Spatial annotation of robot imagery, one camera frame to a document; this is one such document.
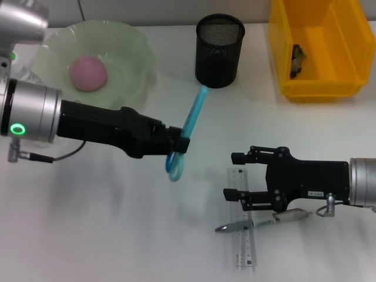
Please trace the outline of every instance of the pink dough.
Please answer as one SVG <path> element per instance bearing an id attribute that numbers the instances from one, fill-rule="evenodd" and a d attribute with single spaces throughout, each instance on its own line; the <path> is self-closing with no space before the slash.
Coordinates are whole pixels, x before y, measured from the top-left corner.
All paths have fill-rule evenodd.
<path id="1" fill-rule="evenodd" d="M 107 81 L 104 64 L 97 58 L 82 56 L 69 68 L 69 76 L 73 85 L 82 91 L 95 91 Z"/>

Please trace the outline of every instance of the yellow plastic bin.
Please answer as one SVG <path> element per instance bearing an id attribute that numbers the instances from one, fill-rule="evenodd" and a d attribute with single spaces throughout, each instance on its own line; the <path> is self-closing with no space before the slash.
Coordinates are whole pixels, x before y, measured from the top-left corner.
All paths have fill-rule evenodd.
<path id="1" fill-rule="evenodd" d="M 273 0 L 268 32 L 278 84 L 290 100 L 348 97 L 367 83 L 375 38 L 358 0 Z M 307 58 L 290 79 L 294 44 Z"/>

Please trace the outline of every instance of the green glass bowl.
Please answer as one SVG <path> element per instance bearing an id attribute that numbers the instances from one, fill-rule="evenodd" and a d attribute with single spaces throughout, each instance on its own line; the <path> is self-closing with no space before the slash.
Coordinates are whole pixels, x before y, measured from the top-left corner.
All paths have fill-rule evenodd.
<path id="1" fill-rule="evenodd" d="M 69 66 L 83 56 L 100 59 L 106 66 L 107 83 L 94 92 L 76 89 L 69 78 Z M 63 99 L 87 105 L 120 109 L 139 96 L 155 55 L 146 37 L 121 22 L 86 21 L 61 29 L 40 48 L 34 71 L 49 87 L 61 89 Z"/>

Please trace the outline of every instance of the blue object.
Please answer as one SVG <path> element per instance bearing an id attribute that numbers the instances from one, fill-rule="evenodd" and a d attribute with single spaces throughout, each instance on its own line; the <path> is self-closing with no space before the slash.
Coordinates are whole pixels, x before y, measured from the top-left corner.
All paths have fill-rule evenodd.
<path id="1" fill-rule="evenodd" d="M 183 126 L 182 137 L 190 138 L 197 118 L 199 117 L 201 108 L 205 102 L 207 95 L 207 87 L 202 86 L 201 91 L 197 94 L 193 106 L 189 112 L 186 123 Z M 171 152 L 166 159 L 166 171 L 169 173 L 171 181 L 178 181 L 184 170 L 184 154 Z"/>

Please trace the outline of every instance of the clear plastic ruler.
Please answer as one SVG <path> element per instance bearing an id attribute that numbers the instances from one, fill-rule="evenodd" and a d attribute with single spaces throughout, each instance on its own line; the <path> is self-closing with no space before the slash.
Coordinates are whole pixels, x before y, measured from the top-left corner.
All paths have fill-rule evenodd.
<path id="1" fill-rule="evenodd" d="M 244 169 L 229 169 L 230 189 L 249 191 L 247 172 Z M 243 228 L 232 232 L 233 253 L 235 266 L 256 266 L 256 249 L 254 242 L 252 215 L 243 211 L 240 202 L 230 202 L 231 222 L 244 222 Z"/>

